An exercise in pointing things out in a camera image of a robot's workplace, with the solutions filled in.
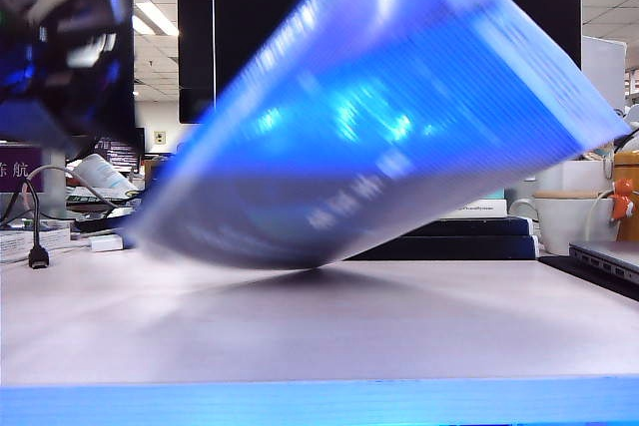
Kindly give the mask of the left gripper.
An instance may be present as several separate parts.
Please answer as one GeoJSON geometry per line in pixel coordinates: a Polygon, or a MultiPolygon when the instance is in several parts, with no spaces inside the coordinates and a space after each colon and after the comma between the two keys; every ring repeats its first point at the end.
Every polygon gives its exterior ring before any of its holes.
{"type": "Polygon", "coordinates": [[[35,85],[65,136],[136,145],[133,0],[24,0],[35,85]]]}

